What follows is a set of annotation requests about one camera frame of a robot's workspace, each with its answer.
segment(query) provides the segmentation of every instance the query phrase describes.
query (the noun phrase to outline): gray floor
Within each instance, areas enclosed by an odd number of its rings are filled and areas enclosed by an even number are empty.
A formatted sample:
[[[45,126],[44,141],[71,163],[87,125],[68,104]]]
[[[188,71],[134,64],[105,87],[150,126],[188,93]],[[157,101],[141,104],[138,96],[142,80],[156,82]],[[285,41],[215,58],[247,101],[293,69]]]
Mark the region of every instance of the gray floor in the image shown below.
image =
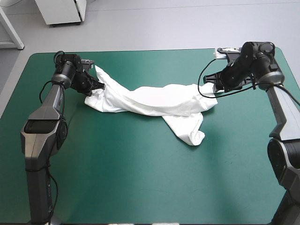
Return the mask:
[[[56,28],[45,24],[34,0],[3,9],[25,49],[0,50],[0,115],[28,58],[57,50],[215,48],[272,41],[300,78],[299,0],[88,0],[82,25]]]

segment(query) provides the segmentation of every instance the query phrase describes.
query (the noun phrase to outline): white cabinet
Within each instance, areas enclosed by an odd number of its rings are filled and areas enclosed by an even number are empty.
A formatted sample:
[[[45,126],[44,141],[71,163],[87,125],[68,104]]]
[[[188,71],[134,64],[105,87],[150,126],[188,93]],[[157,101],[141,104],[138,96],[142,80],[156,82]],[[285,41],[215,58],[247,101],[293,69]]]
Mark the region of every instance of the white cabinet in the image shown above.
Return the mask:
[[[86,0],[35,0],[46,24],[84,21]]]

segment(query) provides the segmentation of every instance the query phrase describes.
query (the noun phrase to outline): crumpled fabric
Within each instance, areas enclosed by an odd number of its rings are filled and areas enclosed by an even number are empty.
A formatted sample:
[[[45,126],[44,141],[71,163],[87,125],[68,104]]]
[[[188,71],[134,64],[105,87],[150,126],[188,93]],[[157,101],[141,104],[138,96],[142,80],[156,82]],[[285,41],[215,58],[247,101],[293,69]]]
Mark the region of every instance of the crumpled fabric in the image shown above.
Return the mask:
[[[118,113],[131,111],[147,116],[162,116],[171,130],[189,145],[199,145],[205,134],[199,130],[203,121],[201,112],[218,102],[215,98],[202,97],[196,84],[169,84],[162,88],[140,87],[128,90],[103,69],[95,66],[97,77],[105,89],[92,91],[85,104],[101,111]],[[213,84],[200,86],[201,93],[214,96]]]

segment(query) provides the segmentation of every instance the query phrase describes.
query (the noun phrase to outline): robotic arm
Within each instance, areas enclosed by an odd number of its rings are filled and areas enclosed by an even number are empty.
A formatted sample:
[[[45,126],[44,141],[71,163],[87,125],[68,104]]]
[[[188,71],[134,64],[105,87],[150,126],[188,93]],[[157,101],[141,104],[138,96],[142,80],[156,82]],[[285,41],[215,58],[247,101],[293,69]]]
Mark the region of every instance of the robotic arm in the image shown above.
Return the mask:
[[[286,193],[271,225],[300,224],[300,112],[288,91],[270,42],[246,42],[241,49],[218,49],[216,58],[228,65],[220,72],[207,75],[204,83],[214,83],[214,91],[240,90],[252,83],[268,94],[277,125],[270,133],[268,156],[275,176]]]
[[[76,54],[60,51],[55,54],[54,63],[56,69],[51,79],[52,88],[41,107],[29,116],[21,130],[30,224],[61,224],[53,216],[56,201],[52,203],[53,177],[49,171],[49,158],[58,152],[68,134],[67,123],[63,117],[65,89],[71,87],[79,93],[91,96],[92,90],[105,88],[103,83],[88,73],[94,63],[92,60],[82,60]]]

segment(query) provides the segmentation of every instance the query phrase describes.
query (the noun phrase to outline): green tabletop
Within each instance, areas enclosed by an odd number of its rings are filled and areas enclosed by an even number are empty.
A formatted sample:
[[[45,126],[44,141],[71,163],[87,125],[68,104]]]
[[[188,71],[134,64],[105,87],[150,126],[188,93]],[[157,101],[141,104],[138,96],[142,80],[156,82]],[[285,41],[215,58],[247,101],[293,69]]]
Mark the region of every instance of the green tabletop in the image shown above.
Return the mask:
[[[133,90],[196,83],[213,49],[78,52]],[[300,91],[280,49],[286,87]],[[207,74],[226,65],[218,60]],[[20,130],[40,106],[53,53],[30,57],[0,120],[0,222],[30,219]],[[178,139],[161,117],[102,113],[66,91],[68,138],[51,158],[59,183],[55,214],[66,223],[267,223],[284,189],[267,156],[276,122],[262,90],[221,98],[204,112],[200,146]]]

